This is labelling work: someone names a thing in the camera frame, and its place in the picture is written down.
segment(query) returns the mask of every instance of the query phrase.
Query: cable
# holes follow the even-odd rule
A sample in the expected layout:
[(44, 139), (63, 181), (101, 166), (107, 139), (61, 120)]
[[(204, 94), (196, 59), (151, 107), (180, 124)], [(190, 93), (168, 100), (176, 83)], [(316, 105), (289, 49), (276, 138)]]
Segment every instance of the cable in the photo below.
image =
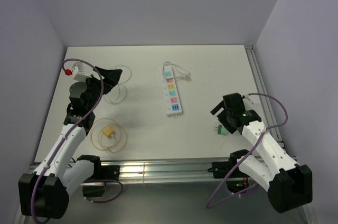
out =
[[(127, 89), (127, 87), (126, 87), (125, 85), (123, 85), (123, 84), (124, 84), (124, 83), (127, 83), (127, 82), (132, 78), (132, 76), (133, 76), (133, 71), (131, 70), (130, 67), (128, 67), (128, 66), (126, 66), (126, 65), (124, 65), (124, 64), (118, 64), (118, 65), (116, 65), (115, 68), (118, 69), (119, 67), (125, 67), (125, 68), (127, 68), (127, 69), (130, 71), (130, 76), (129, 76), (129, 78), (128, 78), (127, 80), (125, 80), (124, 82), (120, 82), (120, 83), (117, 85), (117, 87), (118, 87), (118, 96), (117, 96), (117, 98), (116, 98), (114, 101), (112, 101), (111, 99), (109, 99), (109, 97), (104, 96), (104, 100), (105, 100), (107, 103), (109, 103), (109, 104), (120, 104), (121, 102), (123, 102), (123, 101), (127, 98), (127, 95), (128, 95), (128, 89)], [(120, 86), (122, 86), (122, 87), (124, 87), (124, 88), (126, 89), (126, 95), (124, 96), (124, 98), (123, 98), (121, 101), (117, 101), (117, 100), (120, 98), (120, 94), (121, 94)]]
[(47, 223), (50, 218), (47, 218), (44, 221), (39, 221), (37, 219), (37, 216), (35, 214), (35, 207), (34, 207), (34, 203), (35, 203), (35, 196), (37, 193), (37, 188), (39, 186), (39, 183), (43, 177), (43, 175), (46, 173), (47, 169), (49, 168), (50, 164), (52, 163), (52, 161), (54, 160), (56, 154), (58, 153), (58, 151), (60, 150), (61, 146), (63, 145), (63, 143), (66, 141), (66, 139), (68, 138), (69, 134), (71, 134), (71, 132), (81, 123), (83, 122), (93, 111), (94, 109), (98, 106), (99, 102), (102, 99), (102, 96), (104, 94), (104, 80), (102, 78), (102, 75), (100, 74), (100, 72), (96, 69), (95, 66), (93, 66), (92, 64), (88, 63), (85, 60), (82, 59), (65, 59), (62, 62), (62, 70), (66, 73), (67, 71), (69, 71), (69, 69), (65, 69), (64, 68), (64, 64), (68, 61), (77, 61), (77, 62), (82, 62), (90, 67), (93, 68), (93, 70), (98, 74), (99, 78), (100, 78), (100, 82), (101, 82), (101, 93), (100, 96), (97, 100), (97, 102), (95, 103), (95, 105), (90, 109), (90, 111), (88, 111), (79, 121), (77, 121), (72, 127), (69, 128), (69, 130), (65, 133), (65, 135), (62, 137), (61, 141), (59, 142), (59, 144), (56, 146), (54, 152), (52, 153), (51, 157), (49, 158), (49, 160), (47, 161), (45, 167), (43, 168), (43, 170), (41, 171), (40, 175), (37, 177), (37, 180), (35, 182), (34, 188), (33, 188), (33, 192), (32, 192), (32, 197), (31, 197), (31, 214), (32, 214), (32, 218), (34, 220), (35, 223), (37, 224), (45, 224)]
[(250, 93), (249, 96), (265, 96), (265, 97), (268, 97), (274, 101), (276, 101), (280, 106), (281, 108), (283, 109), (284, 113), (285, 113), (285, 120), (284, 122), (282, 122), (281, 124), (277, 124), (277, 125), (272, 125), (272, 126), (268, 126), (266, 127), (266, 130), (265, 131), (262, 131), (258, 137), (258, 140), (256, 142), (256, 144), (252, 147), (252, 149), (242, 158), (239, 160), (238, 163), (236, 163), (236, 165), (234, 167), (232, 167), (232, 169), (228, 172), (228, 174), (223, 178), (223, 180), (220, 182), (220, 184), (217, 186), (217, 188), (214, 190), (214, 192), (211, 194), (208, 202), (206, 203), (206, 208), (210, 209), (210, 208), (213, 208), (213, 207), (216, 207), (218, 205), (220, 205), (221, 203), (224, 203), (226, 201), (228, 201), (229, 199), (232, 199), (234, 197), (236, 197), (237, 195), (239, 194), (243, 194), (244, 192), (248, 192), (252, 189), (255, 189), (258, 187), (258, 183), (255, 183), (254, 185), (244, 189), (244, 190), (241, 190), (239, 192), (236, 192), (228, 197), (226, 197), (225, 199), (222, 199), (220, 201), (218, 201), (217, 203), (211, 205), (211, 201), (214, 199), (214, 197), (217, 195), (217, 193), (219, 192), (219, 190), (221, 189), (221, 187), (224, 185), (224, 183), (227, 181), (227, 179), (231, 176), (231, 174), (239, 167), (240, 164), (242, 164), (246, 158), (249, 157), (249, 155), (251, 155), (253, 153), (253, 151), (257, 148), (257, 146), (260, 144), (260, 142), (262, 141), (263, 139), (263, 136), (265, 134), (265, 132), (267, 130), (270, 130), (272, 128), (276, 128), (276, 127), (280, 127), (280, 126), (283, 126), (287, 123), (288, 121), (288, 113), (284, 107), (284, 105), (278, 100), (276, 99), (275, 97), (273, 96), (270, 96), (270, 95), (266, 95), (266, 94), (260, 94), (260, 93)]
[[(175, 76), (175, 77), (170, 77), (170, 78), (169, 78), (169, 77), (165, 76), (165, 74), (164, 74), (164, 67), (165, 67), (165, 66), (175, 66), (175, 67), (181, 68), (182, 70), (186, 71), (186, 73), (182, 73), (182, 72), (180, 72), (178, 69), (176, 69), (177, 72), (178, 72), (181, 76)], [(190, 78), (190, 72), (189, 72), (188, 70), (185, 70), (184, 68), (180, 67), (179, 65), (173, 64), (173, 63), (171, 63), (171, 62), (169, 62), (169, 61), (165, 61), (165, 62), (163, 63), (162, 74), (163, 74), (163, 78), (164, 78), (164, 79), (178, 79), (178, 80), (186, 80), (186, 81), (190, 81), (190, 80), (191, 80), (191, 78)]]
[(118, 192), (118, 194), (111, 198), (111, 199), (107, 199), (107, 200), (93, 200), (93, 199), (89, 199), (89, 198), (85, 198), (86, 200), (92, 202), (92, 203), (96, 203), (96, 204), (102, 204), (102, 203), (108, 203), (108, 202), (112, 202), (113, 200), (117, 199), (123, 192), (123, 184), (120, 181), (117, 180), (95, 180), (95, 182), (104, 182), (104, 183), (118, 183), (121, 186), (121, 190)]
[[(95, 126), (97, 125), (98, 122), (100, 122), (100, 121), (102, 121), (102, 120), (110, 120), (110, 121), (114, 122), (113, 124), (109, 124), (110, 126), (117, 126), (117, 127), (120, 129), (120, 137), (119, 137), (118, 140), (116, 140), (116, 141), (112, 144), (112, 146), (103, 146), (103, 145), (100, 143), (100, 136), (102, 135), (102, 134), (101, 134), (101, 133), (102, 133), (102, 130), (99, 132), (99, 135), (98, 135), (98, 137), (97, 137), (97, 141), (98, 141), (99, 145), (100, 145), (103, 149), (97, 147), (97, 146), (94, 144), (94, 141), (93, 141), (93, 132), (94, 132)], [(121, 140), (122, 140), (122, 131), (125, 132), (125, 134), (126, 134), (126, 141), (125, 141), (124, 145), (123, 145), (120, 149), (118, 149), (118, 150), (116, 150), (116, 151), (112, 151), (112, 149), (114, 149), (114, 148), (121, 142)], [(121, 151), (121, 150), (127, 145), (127, 142), (128, 142), (128, 133), (127, 133), (127, 131), (123, 128), (123, 126), (120, 125), (120, 124), (118, 124), (114, 119), (111, 119), (111, 118), (101, 118), (101, 119), (97, 120), (97, 121), (93, 124), (93, 126), (92, 126), (92, 128), (91, 128), (91, 131), (90, 131), (90, 141), (91, 141), (91, 143), (93, 144), (93, 146), (94, 146), (97, 150), (100, 150), (100, 151), (110, 151), (111, 153), (117, 153), (117, 152)]]

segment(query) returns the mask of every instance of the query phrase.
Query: white power strip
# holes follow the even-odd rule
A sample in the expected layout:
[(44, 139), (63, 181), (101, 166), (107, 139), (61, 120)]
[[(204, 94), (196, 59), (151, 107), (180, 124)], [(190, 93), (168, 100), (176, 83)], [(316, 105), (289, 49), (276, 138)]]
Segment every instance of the white power strip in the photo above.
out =
[(171, 66), (158, 68), (159, 81), (161, 83), (162, 95), (164, 100), (164, 108), (168, 117), (178, 116), (183, 113), (182, 106), (179, 98), (179, 92), (177, 91), (174, 72)]

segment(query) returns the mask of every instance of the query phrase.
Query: white table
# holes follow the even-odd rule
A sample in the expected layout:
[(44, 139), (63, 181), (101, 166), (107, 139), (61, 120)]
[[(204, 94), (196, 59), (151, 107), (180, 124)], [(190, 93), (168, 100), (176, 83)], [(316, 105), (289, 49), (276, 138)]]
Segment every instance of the white table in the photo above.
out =
[[(227, 157), (252, 146), (236, 132), (217, 135), (217, 118), (210, 111), (222, 96), (234, 92), (257, 92), (243, 45), (114, 46), (68, 48), (65, 58), (86, 60), (95, 66), (112, 68), (125, 64), (133, 77), (125, 86), (126, 100), (111, 105), (104, 100), (95, 110), (96, 119), (110, 117), (128, 132), (126, 147), (115, 154), (95, 149), (87, 137), (74, 154), (98, 155), (102, 160), (166, 160)], [(183, 115), (165, 115), (157, 68), (170, 61), (186, 68), (192, 81), (177, 81)], [(41, 162), (57, 140), (74, 81), (60, 73), (35, 161)], [(259, 98), (254, 109), (263, 117)]]

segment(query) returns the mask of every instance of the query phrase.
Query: white wall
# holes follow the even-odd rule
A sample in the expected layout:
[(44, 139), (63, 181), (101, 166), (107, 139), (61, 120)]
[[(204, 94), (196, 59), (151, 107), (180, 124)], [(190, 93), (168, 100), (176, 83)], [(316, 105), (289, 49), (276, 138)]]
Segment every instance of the white wall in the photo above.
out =
[(268, 92), (289, 111), (286, 146), (313, 171), (324, 224), (338, 223), (337, 39), (338, 0), (278, 0), (256, 47)]
[(0, 223), (12, 223), (17, 183), (33, 160), (64, 46), (37, 0), (0, 0)]
[(39, 0), (67, 46), (255, 44), (277, 0)]

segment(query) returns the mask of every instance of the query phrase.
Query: purple cable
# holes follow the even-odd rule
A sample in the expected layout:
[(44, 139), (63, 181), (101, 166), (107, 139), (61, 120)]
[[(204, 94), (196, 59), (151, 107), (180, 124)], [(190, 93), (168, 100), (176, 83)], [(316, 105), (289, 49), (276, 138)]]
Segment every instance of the purple cable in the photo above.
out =
[[(97, 100), (97, 102), (95, 103), (95, 105), (90, 109), (90, 111), (88, 111), (79, 121), (77, 121), (72, 127), (69, 128), (69, 130), (66, 132), (66, 134), (63, 136), (62, 140), (59, 142), (59, 144), (57, 145), (57, 147), (55, 148), (54, 152), (52, 153), (51, 157), (49, 158), (49, 160), (46, 163), (46, 166), (49, 166), (52, 161), (54, 160), (56, 154), (58, 153), (58, 151), (60, 150), (61, 146), (63, 145), (63, 143), (66, 141), (66, 139), (68, 138), (69, 134), (71, 134), (71, 132), (83, 121), (85, 120), (93, 111), (94, 109), (98, 106), (99, 102), (102, 99), (102, 96), (104, 94), (104, 80), (102, 78), (102, 75), (100, 74), (100, 72), (90, 63), (88, 63), (85, 60), (81, 60), (81, 59), (65, 59), (62, 62), (62, 70), (65, 71), (64, 68), (64, 64), (68, 61), (77, 61), (77, 62), (82, 62), (90, 67), (93, 68), (93, 70), (98, 74), (100, 81), (101, 81), (101, 93), (99, 96), (99, 99)], [(41, 222), (37, 219), (36, 214), (35, 214), (35, 209), (34, 209), (34, 203), (35, 203), (35, 196), (36, 196), (36, 192), (37, 192), (37, 188), (39, 186), (39, 182), (41, 181), (43, 175), (46, 173), (47, 171), (47, 167), (45, 167), (42, 172), (40, 173), (39, 177), (37, 178), (37, 181), (34, 185), (34, 189), (32, 192), (32, 197), (31, 197), (31, 214), (32, 214), (32, 218), (35, 221), (36, 224), (45, 224), (47, 223), (50, 218), (46, 219), (45, 221)]]
[(120, 181), (117, 181), (117, 180), (96, 180), (95, 182), (118, 183), (121, 186), (121, 190), (118, 192), (118, 194), (115, 197), (113, 197), (111, 199), (107, 199), (107, 200), (98, 201), (98, 200), (86, 198), (86, 200), (88, 200), (90, 202), (97, 203), (97, 204), (108, 203), (108, 202), (111, 202), (111, 201), (117, 199), (121, 195), (121, 193), (123, 192), (123, 184)]
[[(265, 97), (268, 97), (274, 101), (276, 101), (280, 106), (281, 108), (283, 109), (284, 113), (285, 113), (285, 120), (283, 123), (281, 124), (278, 124), (278, 125), (272, 125), (272, 126), (268, 126), (266, 127), (266, 130), (270, 130), (272, 128), (276, 128), (276, 127), (280, 127), (280, 126), (283, 126), (286, 124), (286, 122), (288, 121), (288, 114), (287, 114), (287, 111), (284, 107), (284, 105), (278, 100), (276, 99), (275, 97), (273, 96), (270, 96), (270, 95), (265, 95), (265, 94), (259, 94), (259, 93), (250, 93), (249, 96), (265, 96)], [(253, 151), (257, 148), (257, 146), (260, 144), (260, 142), (262, 141), (263, 139), (263, 136), (264, 136), (265, 132), (262, 132), (260, 135), (259, 135), (259, 138), (257, 140), (257, 142), (255, 143), (255, 145), (252, 147), (252, 149), (242, 158), (239, 160), (238, 163), (236, 163), (236, 165), (229, 171), (229, 173), (223, 178), (223, 180), (220, 182), (220, 184), (217, 186), (217, 188), (215, 189), (215, 191), (211, 194), (208, 202), (206, 203), (206, 208), (210, 209), (210, 208), (213, 208), (213, 207), (216, 207), (218, 205), (220, 205), (221, 203), (224, 203), (226, 201), (228, 201), (229, 199), (232, 199), (234, 197), (236, 197), (237, 195), (239, 194), (243, 194), (243, 193), (248, 193), (249, 190), (251, 189), (254, 189), (254, 188), (257, 188), (258, 187), (258, 184), (255, 183), (254, 185), (244, 189), (244, 190), (241, 190), (239, 192), (236, 192), (228, 197), (226, 197), (225, 199), (222, 199), (220, 201), (218, 201), (217, 203), (211, 205), (211, 201), (214, 199), (214, 197), (217, 195), (217, 193), (219, 192), (219, 190), (221, 189), (221, 187), (224, 185), (224, 183), (227, 181), (227, 179), (231, 176), (231, 174), (239, 167), (240, 164), (242, 164), (242, 162), (244, 162), (244, 160), (246, 158), (249, 157), (250, 154), (253, 153)]]

